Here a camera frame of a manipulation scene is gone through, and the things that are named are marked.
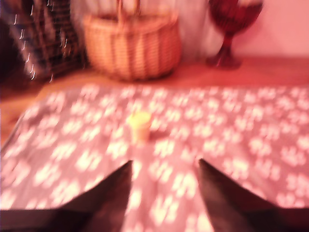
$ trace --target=yellow cup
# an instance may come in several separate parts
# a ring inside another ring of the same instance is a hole
[[[151,114],[145,111],[134,112],[128,118],[133,143],[145,143],[150,138]]]

